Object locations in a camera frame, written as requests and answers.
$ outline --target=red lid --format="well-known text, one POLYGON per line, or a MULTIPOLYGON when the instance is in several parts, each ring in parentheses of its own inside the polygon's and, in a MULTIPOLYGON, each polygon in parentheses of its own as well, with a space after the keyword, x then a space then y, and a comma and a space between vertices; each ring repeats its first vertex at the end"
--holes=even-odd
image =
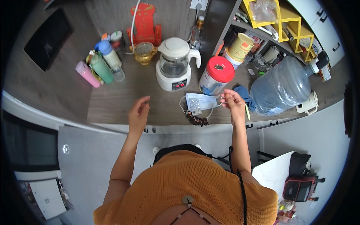
POLYGON ((212 57, 207 63, 206 71, 214 80, 221 83, 227 83, 235 76, 231 62, 221 56, 212 57))

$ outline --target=glass cup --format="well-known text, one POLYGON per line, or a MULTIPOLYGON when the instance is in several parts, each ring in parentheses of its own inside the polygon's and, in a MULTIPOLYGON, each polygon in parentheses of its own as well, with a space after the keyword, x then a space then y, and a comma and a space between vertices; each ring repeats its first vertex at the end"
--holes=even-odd
POLYGON ((116 82, 121 82, 125 79, 125 73, 124 71, 121 69, 121 67, 117 66, 115 68, 111 69, 111 72, 114 76, 114 80, 116 82))

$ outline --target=digital display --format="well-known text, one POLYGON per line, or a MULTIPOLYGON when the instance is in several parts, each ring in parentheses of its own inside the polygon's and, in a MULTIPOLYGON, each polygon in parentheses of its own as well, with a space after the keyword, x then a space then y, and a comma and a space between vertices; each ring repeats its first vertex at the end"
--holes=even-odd
POLYGON ((172 83, 172 91, 175 91, 175 90, 178 90, 178 89, 181 89, 181 88, 185 87, 187 81, 188 81, 188 80, 185 79, 185 80, 183 80, 183 81, 179 81, 179 82, 176 82, 176 83, 172 83))

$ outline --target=electric kettle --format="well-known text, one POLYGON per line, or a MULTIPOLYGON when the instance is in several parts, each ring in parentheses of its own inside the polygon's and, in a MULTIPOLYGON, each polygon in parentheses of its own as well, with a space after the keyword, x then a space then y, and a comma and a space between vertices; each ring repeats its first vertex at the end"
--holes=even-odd
POLYGON ((177 91, 189 85, 191 79, 191 58, 196 58, 196 66, 201 66, 198 50, 190 49, 183 39, 171 37, 158 48, 160 60, 156 63, 156 79, 165 91, 177 91))

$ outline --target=blue cloth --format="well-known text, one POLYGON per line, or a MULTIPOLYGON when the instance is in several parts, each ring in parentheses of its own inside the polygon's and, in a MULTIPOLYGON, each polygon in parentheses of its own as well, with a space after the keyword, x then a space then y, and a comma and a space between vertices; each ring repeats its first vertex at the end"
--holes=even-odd
POLYGON ((249 92, 246 87, 240 85, 234 88, 234 91, 239 93, 239 95, 248 103, 249 109, 253 112, 255 110, 255 102, 252 98, 249 97, 249 92))

